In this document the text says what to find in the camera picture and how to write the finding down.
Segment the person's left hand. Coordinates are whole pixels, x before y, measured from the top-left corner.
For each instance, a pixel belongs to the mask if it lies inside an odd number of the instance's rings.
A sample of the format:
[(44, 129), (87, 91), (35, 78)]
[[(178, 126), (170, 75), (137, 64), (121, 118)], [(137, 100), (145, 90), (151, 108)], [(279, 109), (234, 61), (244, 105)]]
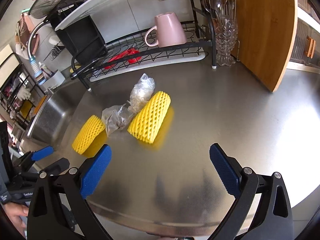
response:
[(4, 211), (9, 217), (12, 224), (18, 230), (18, 232), (25, 237), (25, 231), (27, 229), (27, 217), (29, 212), (29, 207), (22, 204), (9, 202), (3, 205)]

